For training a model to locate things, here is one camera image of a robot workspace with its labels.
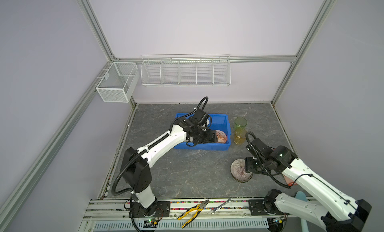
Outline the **orange patterned bowl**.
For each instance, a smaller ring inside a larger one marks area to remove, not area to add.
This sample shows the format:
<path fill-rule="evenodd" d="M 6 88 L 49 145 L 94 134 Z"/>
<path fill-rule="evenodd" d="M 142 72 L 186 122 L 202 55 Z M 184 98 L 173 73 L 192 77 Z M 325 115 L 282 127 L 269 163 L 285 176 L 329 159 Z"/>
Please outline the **orange patterned bowl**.
<path fill-rule="evenodd" d="M 216 137 L 217 137 L 216 141 L 219 144 L 225 144 L 228 140 L 226 133 L 221 130 L 216 130 Z"/>

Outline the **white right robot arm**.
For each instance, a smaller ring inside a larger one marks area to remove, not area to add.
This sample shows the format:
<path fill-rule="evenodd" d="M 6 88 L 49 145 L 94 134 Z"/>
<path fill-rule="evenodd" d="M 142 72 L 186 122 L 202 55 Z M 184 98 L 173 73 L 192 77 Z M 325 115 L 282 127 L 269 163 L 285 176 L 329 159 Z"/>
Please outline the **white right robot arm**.
<path fill-rule="evenodd" d="M 285 146 L 272 148 L 257 138 L 253 132 L 246 132 L 247 150 L 252 154 L 245 159 L 247 173 L 265 175 L 286 189 L 272 175 L 277 172 L 299 185 L 318 204 L 291 197 L 280 190 L 272 189 L 258 207 L 269 215 L 290 214 L 306 220 L 326 232 L 361 232 L 369 217 L 372 206 L 365 200 L 356 200 L 332 186 L 312 169 L 299 156 Z"/>

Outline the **pink striped bowl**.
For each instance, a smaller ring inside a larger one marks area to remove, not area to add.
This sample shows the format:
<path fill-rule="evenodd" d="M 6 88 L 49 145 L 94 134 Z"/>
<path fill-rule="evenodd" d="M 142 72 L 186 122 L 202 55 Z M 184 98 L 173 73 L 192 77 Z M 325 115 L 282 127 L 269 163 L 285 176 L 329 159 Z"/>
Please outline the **pink striped bowl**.
<path fill-rule="evenodd" d="M 239 183 L 247 183 L 253 177 L 253 173 L 246 171 L 245 165 L 245 159 L 236 159 L 231 164 L 231 175 Z"/>

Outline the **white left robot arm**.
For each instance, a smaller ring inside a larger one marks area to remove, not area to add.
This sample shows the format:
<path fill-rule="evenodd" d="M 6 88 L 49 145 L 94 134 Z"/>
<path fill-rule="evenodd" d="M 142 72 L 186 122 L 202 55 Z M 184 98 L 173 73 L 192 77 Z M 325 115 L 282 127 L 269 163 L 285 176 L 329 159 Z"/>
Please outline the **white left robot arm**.
<path fill-rule="evenodd" d="M 145 216 L 156 214 L 157 198 L 152 192 L 151 168 L 168 151 L 185 143 L 188 147 L 200 144 L 216 143 L 218 137 L 211 129 L 212 117 L 204 111 L 208 96 L 197 107 L 182 117 L 176 117 L 169 129 L 154 141 L 138 148 L 128 148 L 124 153 L 124 162 L 114 179 L 110 193 L 113 196 L 129 193 L 131 199 L 140 205 Z"/>

